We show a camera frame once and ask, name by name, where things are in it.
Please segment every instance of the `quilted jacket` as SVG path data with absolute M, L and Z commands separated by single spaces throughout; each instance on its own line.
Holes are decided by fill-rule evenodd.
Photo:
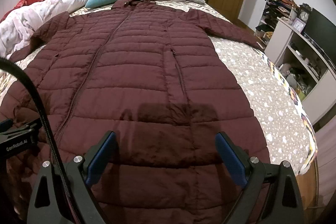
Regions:
M 84 155 L 107 130 L 117 134 L 119 151 L 92 187 L 112 223 L 221 223 L 240 189 L 216 152 L 219 131 L 269 162 L 260 124 L 208 35 L 258 47 L 229 22 L 150 0 L 121 0 L 111 10 L 75 17 L 64 12 L 33 35 L 30 50 L 46 46 L 25 71 L 63 161 Z M 37 117 L 18 82 L 0 112 L 16 126 Z M 16 204 L 27 207 L 49 158 L 41 130 L 37 150 L 8 161 Z

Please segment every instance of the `clock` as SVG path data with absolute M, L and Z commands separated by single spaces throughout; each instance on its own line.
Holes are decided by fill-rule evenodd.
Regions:
M 297 14 L 297 17 L 304 23 L 307 23 L 310 13 L 311 7 L 308 4 L 303 3 L 302 5 L 300 5 L 300 10 Z
M 298 17 L 294 20 L 292 26 L 297 29 L 300 33 L 303 31 L 306 23 L 301 21 Z

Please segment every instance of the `beige floral mattress cover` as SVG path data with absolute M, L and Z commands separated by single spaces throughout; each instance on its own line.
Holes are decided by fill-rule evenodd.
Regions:
M 207 4 L 191 1 L 157 1 L 157 4 L 188 11 L 199 9 L 228 21 Z M 71 16 L 110 9 L 112 5 L 96 9 L 81 8 Z M 234 74 L 250 102 L 254 115 L 259 120 L 270 162 L 280 164 L 283 160 L 291 163 L 295 175 L 304 174 L 313 162 L 317 146 L 312 125 L 303 110 L 300 99 L 277 68 L 265 54 L 246 44 L 222 38 L 210 37 L 220 60 Z M 35 58 L 40 47 L 26 59 L 17 62 L 25 69 Z M 0 77 L 0 104 L 15 77 L 5 73 Z

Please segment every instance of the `silver bolt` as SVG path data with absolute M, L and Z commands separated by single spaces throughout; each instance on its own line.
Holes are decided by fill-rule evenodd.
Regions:
M 259 159 L 257 157 L 251 157 L 250 161 L 253 162 L 254 164 L 257 164 L 259 162 Z
M 81 162 L 82 159 L 83 159 L 82 156 L 76 156 L 76 157 L 73 158 L 73 161 L 78 163 L 78 162 Z
M 291 166 L 291 164 L 286 160 L 284 160 L 282 164 L 284 165 L 284 167 L 287 167 L 287 168 Z
M 50 161 L 46 160 L 44 163 L 42 163 L 43 167 L 48 167 L 50 165 Z

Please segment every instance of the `television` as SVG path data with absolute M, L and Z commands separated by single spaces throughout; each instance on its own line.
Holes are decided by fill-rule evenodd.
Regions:
M 335 67 L 336 26 L 313 8 L 303 32 L 323 50 Z

